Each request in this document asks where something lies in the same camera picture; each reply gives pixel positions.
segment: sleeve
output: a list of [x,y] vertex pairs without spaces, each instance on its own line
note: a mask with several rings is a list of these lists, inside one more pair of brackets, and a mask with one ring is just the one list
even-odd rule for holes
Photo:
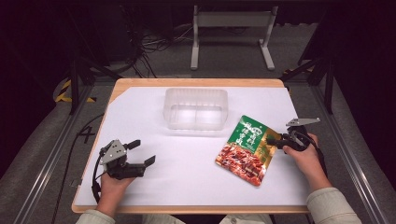
[[361,223],[347,199],[336,188],[318,189],[307,199],[312,218],[318,224]]
[[78,221],[77,224],[115,224],[116,221],[99,211],[96,210],[87,210],[83,213]]

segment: table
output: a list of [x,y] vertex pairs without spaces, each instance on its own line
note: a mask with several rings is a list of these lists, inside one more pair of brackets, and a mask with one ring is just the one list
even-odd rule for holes
[[[165,90],[170,87],[227,90],[229,117],[223,131],[193,137],[171,133],[161,118],[162,110],[159,105],[164,99]],[[145,94],[144,99],[130,97],[137,96],[139,92],[150,92],[150,94]],[[258,188],[214,163],[217,154],[240,118],[239,110],[251,105],[249,99],[245,102],[241,101],[244,97],[241,98],[240,92],[262,95],[265,104],[252,105],[251,108],[257,107],[258,109],[250,110],[249,115],[253,118],[260,118],[259,121],[277,132],[285,132],[285,124],[297,116],[289,93],[278,79],[119,79],[109,99],[105,118],[92,147],[82,184],[78,187],[73,201],[73,211],[82,213],[86,209],[95,207],[96,202],[91,193],[92,163],[96,161],[100,147],[103,147],[104,143],[107,144],[108,139],[117,136],[121,142],[125,141],[125,143],[126,138],[130,138],[128,141],[136,138],[142,140],[140,147],[128,152],[128,159],[132,157],[130,162],[142,162],[154,154],[157,156],[156,162],[148,167],[145,176],[136,179],[127,189],[118,212],[132,214],[307,213],[305,199],[309,194],[308,183],[292,158],[281,150],[274,155],[262,185]],[[125,115],[122,108],[130,110]],[[139,109],[147,111],[145,110],[147,108],[151,108],[153,112],[138,112]],[[131,121],[133,117],[129,119],[123,117],[130,116],[130,113],[134,113],[134,116],[139,114],[139,118]],[[121,119],[119,124],[115,124],[117,119]],[[144,122],[145,125],[133,125],[134,127],[130,125],[139,122],[140,124]],[[194,147],[200,150],[186,150],[186,148]],[[177,157],[169,157],[169,153],[176,153]],[[184,160],[189,156],[195,160]]]

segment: gray floor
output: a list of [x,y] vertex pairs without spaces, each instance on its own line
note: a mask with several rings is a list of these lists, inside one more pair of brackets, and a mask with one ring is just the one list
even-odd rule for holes
[[[224,29],[204,30],[201,34],[200,61],[197,71],[190,70],[191,41],[189,39],[174,44],[164,51],[150,53],[148,55],[149,63],[158,77],[280,77],[284,70],[297,66],[296,62],[315,28],[315,25],[286,25],[274,28],[269,50],[276,66],[275,71],[268,71],[265,67],[258,47],[257,40],[260,31],[257,29],[247,29],[241,35]],[[122,66],[122,64],[114,64],[112,68],[117,66]],[[139,63],[138,67],[143,74],[146,74],[147,69],[142,63]],[[128,70],[122,75],[136,77],[132,70]],[[325,154],[329,178],[337,188],[345,193],[362,223],[386,223],[386,220],[389,223],[396,223],[395,190],[375,163],[338,87],[335,85],[333,93],[334,114],[328,116],[323,110],[320,98],[318,98],[320,95],[318,92],[323,92],[323,83],[318,88],[309,87],[304,82],[304,75],[302,75],[285,84],[290,87],[291,99],[300,118],[322,118],[321,123],[307,127],[308,131],[318,135],[320,147]],[[63,83],[60,83],[59,88],[55,90],[54,97],[59,93],[62,85]],[[104,113],[113,85],[114,82],[109,81],[108,78],[98,78],[95,86],[89,92],[90,97],[97,98],[95,103],[83,104],[75,116],[68,115],[70,103],[57,103],[56,107],[36,128],[0,181],[0,191],[2,192],[0,195],[0,223],[12,223],[14,220],[17,220],[17,223],[51,223],[73,140],[86,122]],[[76,122],[70,127],[70,134],[66,136],[61,148],[54,149],[54,146],[59,146],[60,134],[64,131],[66,122],[71,118]],[[101,119],[97,119],[91,124],[94,133],[97,132],[100,122]],[[357,183],[352,178],[353,171],[351,172],[346,165],[348,161],[343,160],[343,147],[340,146],[337,138],[339,135],[334,134],[332,129],[334,123],[339,128],[337,129],[338,134],[343,136],[347,149],[353,153],[354,159],[367,179],[370,192],[373,193],[368,197],[375,199],[371,203],[366,203],[367,200],[364,200],[365,195],[360,191],[359,181]],[[71,204],[77,190],[71,185],[74,180],[78,180],[82,176],[94,137],[90,137],[86,143],[84,140],[84,137],[80,136],[74,145],[55,223],[74,223],[79,217],[79,214],[74,214],[71,211]],[[58,162],[53,166],[54,169],[50,170],[40,182],[47,185],[36,196],[29,195],[53,149],[59,150],[60,154]],[[370,209],[374,205],[379,207],[385,221],[373,217]],[[138,215],[119,215],[117,217],[118,223],[140,223],[140,220],[141,216]],[[307,223],[304,215],[292,214],[276,215],[276,222],[279,224]]]

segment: green label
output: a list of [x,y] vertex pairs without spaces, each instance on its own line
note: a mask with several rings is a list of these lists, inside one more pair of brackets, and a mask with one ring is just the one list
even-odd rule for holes
[[234,142],[254,154],[266,131],[265,125],[244,115],[236,125],[228,142]]

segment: metal stand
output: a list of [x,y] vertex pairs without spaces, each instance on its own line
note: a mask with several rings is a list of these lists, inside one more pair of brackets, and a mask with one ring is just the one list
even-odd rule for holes
[[332,114],[332,84],[334,80],[333,78],[334,65],[332,64],[331,59],[317,58],[315,60],[312,60],[288,72],[283,77],[281,77],[280,80],[286,82],[287,80],[301,74],[303,71],[313,66],[315,67],[306,81],[311,86],[317,86],[320,83],[320,81],[324,78],[324,76],[327,74],[324,104],[329,114]]
[[194,42],[192,45],[191,70],[198,69],[199,38],[198,27],[265,27],[265,37],[259,40],[262,55],[268,70],[274,70],[268,41],[271,36],[276,18],[277,7],[272,11],[260,12],[199,12],[198,6],[194,6],[193,31]]
[[72,115],[76,108],[79,105],[79,91],[78,91],[78,83],[79,78],[81,79],[84,85],[93,85],[95,82],[95,77],[93,76],[93,72],[90,70],[90,67],[97,69],[102,72],[106,76],[113,77],[114,79],[122,78],[118,74],[108,70],[102,65],[91,61],[88,58],[78,56],[75,58],[73,62],[70,64],[70,79],[72,86],[72,108],[70,110],[70,114]]

